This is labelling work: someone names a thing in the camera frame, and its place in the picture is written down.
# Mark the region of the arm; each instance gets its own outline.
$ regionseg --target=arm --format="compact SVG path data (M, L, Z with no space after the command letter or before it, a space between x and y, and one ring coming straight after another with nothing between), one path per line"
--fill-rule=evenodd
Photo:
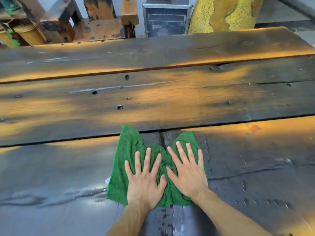
M170 168L166 167L168 177L182 194L190 197L208 215L222 236L271 236L268 231L209 190L201 150L198 151L198 164L196 164L189 143L186 144L188 158L180 142L177 142L176 145L183 163L171 147L168 147L178 171L177 176Z
M161 176L157 185L157 172L160 168L161 154L158 154L150 172L151 148L147 148L146 157L141 171L140 153L136 152L136 174L132 174L129 162L125 162L128 176L128 205L118 221L107 232L106 236L137 236L147 213L161 200L167 181Z

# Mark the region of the green cloth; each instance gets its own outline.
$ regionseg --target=green cloth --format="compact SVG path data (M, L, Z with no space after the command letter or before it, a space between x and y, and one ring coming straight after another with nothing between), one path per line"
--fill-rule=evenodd
M199 146L192 132L191 131L183 132L173 142L171 147L176 153L176 155L179 156L176 147L177 141L180 141L186 155L187 155L186 143L191 144L191 148L195 155L196 162L198 163ZM162 161L157 175L157 184L159 184L161 175L163 174L166 176L167 180L166 189L157 207L165 208L169 205L188 206L189 204L191 204L190 198L180 193L180 191L175 187L173 182L167 176L166 166L168 166L170 169L173 170L175 174L177 174L175 164L172 161L169 152L166 151L160 145L156 144L144 145L143 139L140 136L139 132L128 126L124 126L120 134L114 158L112 175L107 188L106 198L114 200L115 202L120 203L124 206L128 204L127 202L128 177L125 171L124 163L126 160L128 160L131 171L133 172L133 174L135 174L135 153L136 151L139 151L141 168L143 170L143 162L146 155L147 147L151 147L152 149L150 171L152 170L153 164L157 158L158 153L161 153L162 155Z

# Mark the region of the wooden tabletop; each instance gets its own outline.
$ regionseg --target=wooden tabletop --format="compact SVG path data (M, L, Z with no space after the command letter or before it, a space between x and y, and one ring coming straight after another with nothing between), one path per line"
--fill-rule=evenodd
M164 147L193 131L222 200L314 235L313 54L285 28L1 51L2 233L104 235L124 211L105 180L129 125ZM192 205L152 210L141 234L218 232Z

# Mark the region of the gray floor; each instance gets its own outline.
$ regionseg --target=gray floor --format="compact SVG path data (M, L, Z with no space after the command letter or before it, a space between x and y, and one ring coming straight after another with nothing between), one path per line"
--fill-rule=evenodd
M264 0L256 23L303 21L309 18L278 0ZM295 32L302 39L315 47L315 31Z

